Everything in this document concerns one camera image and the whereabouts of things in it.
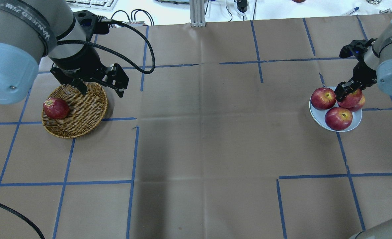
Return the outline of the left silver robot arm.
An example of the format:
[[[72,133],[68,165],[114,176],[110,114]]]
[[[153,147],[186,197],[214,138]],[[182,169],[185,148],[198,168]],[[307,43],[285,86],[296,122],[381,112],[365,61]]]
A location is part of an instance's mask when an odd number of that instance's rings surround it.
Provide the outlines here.
[[[27,96],[46,56],[61,85],[86,94],[87,82],[98,83],[123,97],[129,77],[119,64],[103,65],[91,42],[108,32],[106,18],[73,12],[64,0],[0,0],[0,104]]]

